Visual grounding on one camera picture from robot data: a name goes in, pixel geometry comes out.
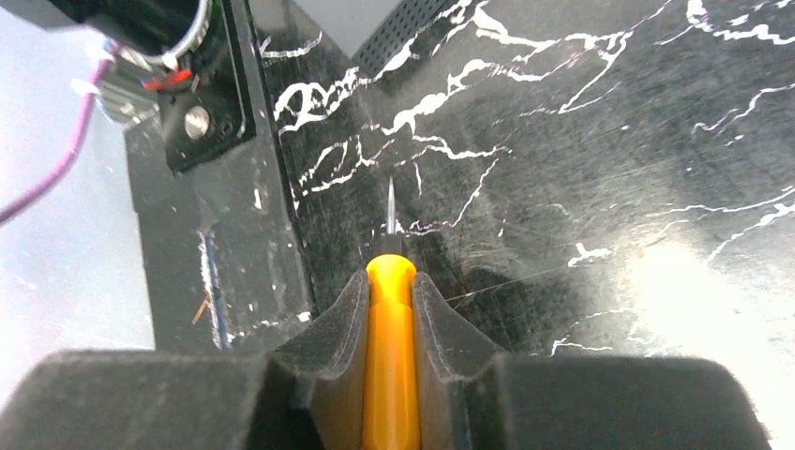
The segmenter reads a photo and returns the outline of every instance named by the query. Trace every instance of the wire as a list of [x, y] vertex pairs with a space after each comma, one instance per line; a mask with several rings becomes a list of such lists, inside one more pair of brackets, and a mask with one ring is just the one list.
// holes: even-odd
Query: wire
[[186, 68], [183, 70], [177, 70], [166, 75], [165, 78], [160, 79], [158, 77], [153, 78], [148, 82], [141, 82], [143, 88], [147, 91], [162, 91], [165, 89], [169, 89], [175, 87], [177, 84], [187, 82], [193, 78], [193, 70]]
[[[114, 43], [109, 49], [111, 56], [118, 56], [121, 51], [121, 45]], [[104, 59], [99, 62], [97, 69], [88, 79], [88, 82], [97, 85], [105, 77], [108, 71], [113, 66], [112, 59]], [[85, 135], [88, 132], [88, 125], [91, 122], [91, 115], [94, 112], [94, 99], [97, 96], [96, 92], [89, 92], [82, 98], [80, 112], [78, 114], [77, 126], [72, 132], [72, 138], [67, 146], [66, 153], [61, 157], [58, 164], [52, 171], [44, 177], [41, 181], [33, 186], [30, 190], [25, 192], [17, 200], [11, 202], [0, 210], [0, 227], [6, 225], [10, 220], [18, 216], [21, 212], [32, 206], [34, 203], [41, 200], [51, 189], [53, 189], [69, 172], [69, 169], [74, 166], [77, 157], [83, 150], [85, 143]]]

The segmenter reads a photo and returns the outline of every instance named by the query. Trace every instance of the black marble surface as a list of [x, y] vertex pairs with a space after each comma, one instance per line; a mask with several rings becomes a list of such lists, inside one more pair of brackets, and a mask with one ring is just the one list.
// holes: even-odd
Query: black marble surface
[[717, 360], [784, 439], [795, 2], [460, 0], [372, 78], [250, 4], [319, 311], [393, 175], [413, 260], [505, 349]]

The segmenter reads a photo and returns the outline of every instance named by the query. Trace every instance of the screwdriver tip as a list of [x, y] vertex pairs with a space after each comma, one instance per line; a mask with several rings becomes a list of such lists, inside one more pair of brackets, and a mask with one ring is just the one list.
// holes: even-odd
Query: screwdriver tip
[[395, 234], [398, 231], [398, 219], [395, 206], [395, 183], [389, 177], [389, 197], [386, 203], [386, 233]]

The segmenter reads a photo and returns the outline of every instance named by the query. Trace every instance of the white wall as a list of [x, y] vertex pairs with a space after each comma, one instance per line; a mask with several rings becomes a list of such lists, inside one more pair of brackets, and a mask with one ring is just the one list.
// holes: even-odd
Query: white wall
[[[48, 34], [0, 8], [0, 204], [52, 169], [75, 124], [72, 79], [103, 37]], [[0, 405], [61, 349], [153, 348], [122, 129], [97, 111], [61, 186], [0, 227]]]

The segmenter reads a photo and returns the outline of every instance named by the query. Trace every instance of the red wire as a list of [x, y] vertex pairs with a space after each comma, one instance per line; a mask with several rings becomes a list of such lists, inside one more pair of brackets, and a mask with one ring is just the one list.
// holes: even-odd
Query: red wire
[[193, 78], [193, 70], [185, 68], [178, 72], [170, 73], [164, 80], [155, 78], [151, 82], [145, 82], [143, 88], [148, 91], [162, 91], [163, 89], [168, 89], [179, 83], [186, 82], [191, 78]]

